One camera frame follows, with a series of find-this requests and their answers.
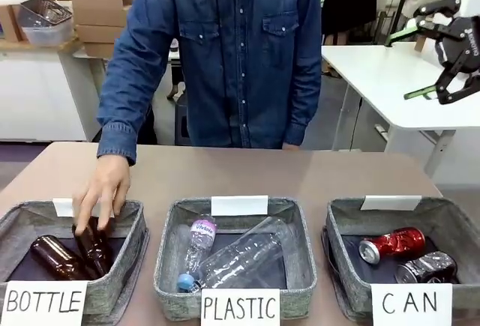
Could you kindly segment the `clear plastic storage bin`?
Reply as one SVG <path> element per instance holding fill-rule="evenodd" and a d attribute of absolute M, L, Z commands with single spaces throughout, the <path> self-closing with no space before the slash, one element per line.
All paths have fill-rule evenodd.
<path fill-rule="evenodd" d="M 54 0 L 24 1 L 17 22 L 35 46 L 61 46 L 74 37 L 73 14 Z"/>

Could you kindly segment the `white paper sign BOTTLE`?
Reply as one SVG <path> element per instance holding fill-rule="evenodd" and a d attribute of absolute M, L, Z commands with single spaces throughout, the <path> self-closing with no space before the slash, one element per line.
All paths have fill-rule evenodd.
<path fill-rule="evenodd" d="M 82 326 L 86 281 L 10 281 L 0 326 Z"/>

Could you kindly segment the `flat cardboard box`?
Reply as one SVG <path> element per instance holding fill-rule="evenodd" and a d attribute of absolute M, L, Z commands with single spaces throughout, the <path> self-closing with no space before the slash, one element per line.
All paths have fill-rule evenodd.
<path fill-rule="evenodd" d="M 111 59 L 114 43 L 84 43 L 85 53 L 92 58 Z"/>
<path fill-rule="evenodd" d="M 76 32 L 83 43 L 115 43 L 124 28 L 102 25 L 76 25 Z"/>

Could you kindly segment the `white paper sign PLASTIC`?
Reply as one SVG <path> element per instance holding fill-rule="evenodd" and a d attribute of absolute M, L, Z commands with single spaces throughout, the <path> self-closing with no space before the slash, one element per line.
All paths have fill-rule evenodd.
<path fill-rule="evenodd" d="M 203 289 L 201 326 L 281 326 L 280 289 Z"/>

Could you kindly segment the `crushed red can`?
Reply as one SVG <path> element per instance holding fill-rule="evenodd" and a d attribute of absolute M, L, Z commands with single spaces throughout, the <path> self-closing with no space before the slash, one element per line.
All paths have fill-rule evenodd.
<path fill-rule="evenodd" d="M 386 256 L 419 255 L 425 251 L 425 247 L 423 232 L 415 227 L 406 227 L 363 239 L 358 245 L 358 252 L 365 262 L 377 265 Z"/>

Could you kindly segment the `crushed black can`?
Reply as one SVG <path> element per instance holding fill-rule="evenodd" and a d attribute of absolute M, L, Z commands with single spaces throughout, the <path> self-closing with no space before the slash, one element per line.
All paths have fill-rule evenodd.
<path fill-rule="evenodd" d="M 435 251 L 397 267 L 397 283 L 451 283 L 457 277 L 457 263 L 447 253 Z"/>

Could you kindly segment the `brown glass bottle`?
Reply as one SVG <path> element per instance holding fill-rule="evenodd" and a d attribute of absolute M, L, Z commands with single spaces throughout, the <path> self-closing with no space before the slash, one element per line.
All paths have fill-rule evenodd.
<path fill-rule="evenodd" d="M 55 280 L 93 280 L 85 262 L 53 235 L 38 237 L 29 250 L 34 260 Z"/>
<path fill-rule="evenodd" d="M 76 233 L 76 228 L 72 225 L 73 236 L 85 264 L 96 279 L 105 276 L 113 266 L 113 251 L 106 232 L 98 229 L 98 218 L 90 217 L 81 235 Z"/>

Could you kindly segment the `grey fabric basket plastic label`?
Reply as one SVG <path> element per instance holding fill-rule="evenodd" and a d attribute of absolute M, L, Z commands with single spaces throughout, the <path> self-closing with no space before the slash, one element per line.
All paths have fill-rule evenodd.
<path fill-rule="evenodd" d="M 154 272 L 154 289 L 164 316 L 174 322 L 200 318 L 202 290 L 180 292 L 177 279 L 185 271 L 190 228 L 201 214 L 211 215 L 211 198 L 179 200 L 172 204 L 166 216 Z M 285 257 L 286 288 L 280 289 L 280 320 L 304 318 L 309 313 L 317 284 L 317 270 L 305 217 L 293 199 L 268 198 L 267 215 L 214 217 L 217 232 L 208 257 L 267 217 L 282 219 L 293 235 L 293 249 Z"/>

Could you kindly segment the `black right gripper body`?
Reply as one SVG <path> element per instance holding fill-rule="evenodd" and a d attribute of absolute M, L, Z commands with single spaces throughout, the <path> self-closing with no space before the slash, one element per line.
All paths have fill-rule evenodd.
<path fill-rule="evenodd" d="M 445 68 L 460 65 L 457 72 L 474 73 L 480 70 L 480 15 L 454 18 L 448 25 L 438 26 L 442 46 L 439 62 Z"/>

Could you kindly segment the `clear plastic bottle blue cap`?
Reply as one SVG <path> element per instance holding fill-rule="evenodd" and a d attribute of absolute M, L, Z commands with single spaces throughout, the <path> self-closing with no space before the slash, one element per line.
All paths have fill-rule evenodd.
<path fill-rule="evenodd" d="M 177 288 L 190 293 L 203 289 L 285 289 L 285 257 L 292 250 L 289 226 L 278 217 L 267 217 L 207 258 L 188 253 Z"/>

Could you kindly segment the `clear plastic bottle purple label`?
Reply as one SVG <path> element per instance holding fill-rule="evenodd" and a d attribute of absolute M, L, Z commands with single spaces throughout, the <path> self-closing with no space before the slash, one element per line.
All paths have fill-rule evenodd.
<path fill-rule="evenodd" d="M 217 232 L 215 218 L 210 214 L 201 214 L 190 227 L 189 246 L 185 256 L 185 271 L 194 274 L 200 264 L 208 257 Z"/>

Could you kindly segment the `grey fabric basket can label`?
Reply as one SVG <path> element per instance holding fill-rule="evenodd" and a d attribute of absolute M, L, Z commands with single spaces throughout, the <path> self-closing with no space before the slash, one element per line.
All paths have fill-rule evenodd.
<path fill-rule="evenodd" d="M 386 256 L 369 264 L 361 258 L 361 241 L 414 227 L 423 232 L 427 253 L 441 251 L 456 262 L 453 319 L 480 325 L 480 226 L 445 198 L 423 197 L 410 211 L 367 210 L 365 203 L 363 198 L 343 198 L 327 207 L 324 248 L 342 313 L 352 322 L 371 323 L 371 284 L 394 284 L 398 266 L 408 260 Z"/>

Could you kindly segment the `person's left forearm denim sleeve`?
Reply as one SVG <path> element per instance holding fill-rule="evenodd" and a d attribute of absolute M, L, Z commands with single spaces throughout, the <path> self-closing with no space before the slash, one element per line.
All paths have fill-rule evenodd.
<path fill-rule="evenodd" d="M 307 126 L 313 119 L 320 98 L 321 76 L 318 73 L 298 74 L 292 79 L 290 88 L 289 119 L 283 143 L 303 143 Z"/>

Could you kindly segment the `grey fabric basket bottle label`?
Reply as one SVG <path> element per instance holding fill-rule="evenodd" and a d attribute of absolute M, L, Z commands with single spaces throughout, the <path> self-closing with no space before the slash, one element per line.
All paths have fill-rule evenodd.
<path fill-rule="evenodd" d="M 57 216 L 51 201 L 22 202 L 0 217 L 0 320 L 9 280 L 52 279 L 30 255 L 37 237 L 54 235 L 79 252 L 72 224 L 71 218 Z M 141 202 L 126 202 L 113 220 L 108 242 L 115 261 L 105 277 L 88 283 L 82 326 L 115 326 L 127 308 L 149 242 Z"/>

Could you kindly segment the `open cardboard box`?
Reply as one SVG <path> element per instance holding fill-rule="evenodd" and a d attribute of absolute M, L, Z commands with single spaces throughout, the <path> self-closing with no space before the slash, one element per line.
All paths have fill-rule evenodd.
<path fill-rule="evenodd" d="M 133 0 L 72 0 L 77 25 L 125 27 Z"/>

